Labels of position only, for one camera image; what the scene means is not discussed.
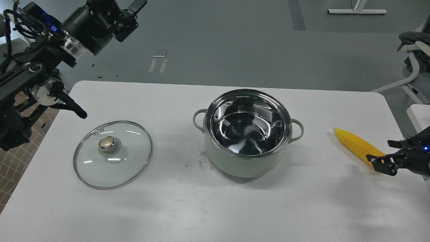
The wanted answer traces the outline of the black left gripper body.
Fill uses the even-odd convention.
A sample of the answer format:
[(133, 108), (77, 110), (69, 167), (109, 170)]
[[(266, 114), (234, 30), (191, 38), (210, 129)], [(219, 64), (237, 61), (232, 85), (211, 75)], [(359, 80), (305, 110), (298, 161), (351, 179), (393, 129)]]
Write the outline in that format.
[(137, 15), (121, 15), (121, 10), (115, 0), (88, 0), (60, 25), (63, 49), (72, 56), (96, 56), (113, 38), (126, 40), (138, 27)]

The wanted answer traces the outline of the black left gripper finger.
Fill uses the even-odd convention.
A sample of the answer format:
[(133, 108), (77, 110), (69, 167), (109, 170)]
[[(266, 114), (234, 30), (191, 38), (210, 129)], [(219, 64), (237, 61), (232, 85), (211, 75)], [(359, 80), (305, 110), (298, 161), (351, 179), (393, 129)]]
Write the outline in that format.
[(147, 4), (147, 0), (134, 0), (127, 9), (121, 10), (121, 15), (137, 15)]

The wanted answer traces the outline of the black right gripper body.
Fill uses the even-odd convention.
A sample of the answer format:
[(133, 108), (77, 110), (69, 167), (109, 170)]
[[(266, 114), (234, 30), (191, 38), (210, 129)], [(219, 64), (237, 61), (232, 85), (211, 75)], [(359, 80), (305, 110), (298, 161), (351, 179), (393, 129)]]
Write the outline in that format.
[(402, 168), (415, 174), (429, 177), (430, 160), (430, 127), (425, 128), (415, 136), (408, 137), (408, 150), (403, 150), (403, 158), (400, 159)]

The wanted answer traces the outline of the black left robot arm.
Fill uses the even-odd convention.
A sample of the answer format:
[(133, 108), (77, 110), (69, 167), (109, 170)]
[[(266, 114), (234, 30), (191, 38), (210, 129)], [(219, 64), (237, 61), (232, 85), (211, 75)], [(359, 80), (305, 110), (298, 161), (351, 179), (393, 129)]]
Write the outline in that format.
[(85, 52), (95, 56), (112, 40), (123, 42), (138, 27), (146, 0), (120, 9), (115, 0), (88, 0), (64, 22), (31, 2), (14, 1), (3, 11), (7, 51), (1, 63), (1, 149), (27, 144), (32, 126), (48, 108), (87, 113), (66, 94), (57, 66), (76, 66)]

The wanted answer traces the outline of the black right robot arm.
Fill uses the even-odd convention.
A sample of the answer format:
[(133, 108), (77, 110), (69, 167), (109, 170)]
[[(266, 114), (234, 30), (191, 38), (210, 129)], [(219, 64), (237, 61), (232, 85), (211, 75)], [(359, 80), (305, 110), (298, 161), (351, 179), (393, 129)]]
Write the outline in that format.
[(429, 127), (405, 140), (388, 140), (387, 143), (389, 147), (398, 148), (398, 151), (382, 156), (366, 155), (367, 161), (370, 161), (376, 172), (395, 176), (399, 169), (407, 169), (415, 174), (429, 177)]

